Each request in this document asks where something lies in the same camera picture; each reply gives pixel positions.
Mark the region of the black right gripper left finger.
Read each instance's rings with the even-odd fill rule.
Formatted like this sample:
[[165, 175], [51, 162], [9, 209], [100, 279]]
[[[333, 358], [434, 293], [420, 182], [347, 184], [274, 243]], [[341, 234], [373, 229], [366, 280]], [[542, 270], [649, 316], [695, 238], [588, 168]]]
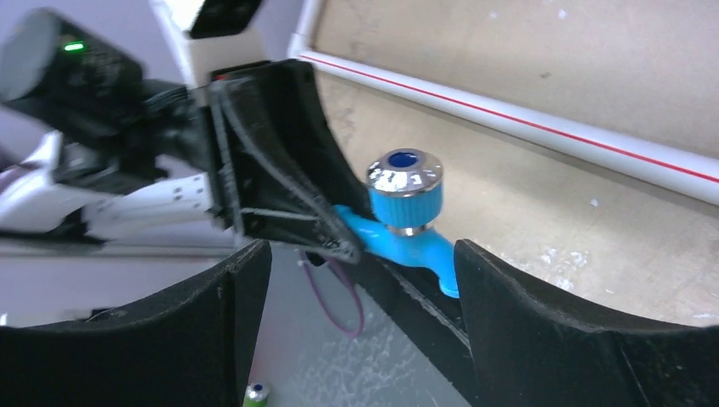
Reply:
[[90, 321], [1, 330], [4, 406], [238, 406], [269, 286], [269, 243]]

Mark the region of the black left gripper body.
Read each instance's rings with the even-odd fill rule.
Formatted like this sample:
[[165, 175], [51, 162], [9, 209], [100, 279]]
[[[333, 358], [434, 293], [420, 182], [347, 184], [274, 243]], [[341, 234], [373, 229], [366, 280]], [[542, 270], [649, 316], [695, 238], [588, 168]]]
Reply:
[[218, 171], [220, 152], [209, 107], [198, 104], [186, 86], [159, 79], [142, 82], [148, 129], [157, 151], [209, 177], [210, 219], [225, 223], [225, 193]]

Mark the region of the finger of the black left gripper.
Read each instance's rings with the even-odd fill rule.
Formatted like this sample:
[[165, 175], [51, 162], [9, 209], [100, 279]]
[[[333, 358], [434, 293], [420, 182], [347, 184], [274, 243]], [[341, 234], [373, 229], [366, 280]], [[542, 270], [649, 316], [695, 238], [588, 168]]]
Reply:
[[235, 230], [356, 264], [365, 246], [338, 213], [370, 216], [369, 199], [325, 117], [311, 64], [249, 64], [207, 89]]

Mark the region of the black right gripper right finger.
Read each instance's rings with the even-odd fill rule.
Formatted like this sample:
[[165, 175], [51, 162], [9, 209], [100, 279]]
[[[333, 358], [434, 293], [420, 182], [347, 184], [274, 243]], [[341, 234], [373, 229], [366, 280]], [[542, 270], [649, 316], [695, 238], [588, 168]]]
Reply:
[[716, 326], [593, 303], [468, 240], [454, 264], [480, 405], [717, 405]]

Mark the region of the blue plastic water faucet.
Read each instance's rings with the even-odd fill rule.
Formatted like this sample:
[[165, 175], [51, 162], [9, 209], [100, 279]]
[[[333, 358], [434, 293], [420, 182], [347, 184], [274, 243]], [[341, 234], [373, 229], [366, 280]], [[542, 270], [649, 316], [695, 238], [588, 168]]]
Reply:
[[458, 298], [454, 245], [432, 227], [443, 207], [440, 160], [414, 148], [395, 149], [368, 166], [365, 185], [374, 220], [344, 205], [335, 209], [366, 251], [398, 265], [431, 270], [440, 291]]

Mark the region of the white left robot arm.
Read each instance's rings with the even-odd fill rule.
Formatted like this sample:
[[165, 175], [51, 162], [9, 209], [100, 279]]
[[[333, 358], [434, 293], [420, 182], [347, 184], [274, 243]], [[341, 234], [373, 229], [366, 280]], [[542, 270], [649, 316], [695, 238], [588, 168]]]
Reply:
[[1, 160], [1, 234], [94, 246], [207, 220], [348, 263], [365, 246], [337, 206], [367, 195], [326, 121], [311, 64], [266, 58], [257, 1], [154, 1], [181, 69], [150, 79], [123, 49], [52, 8], [1, 47], [1, 103], [50, 128]]

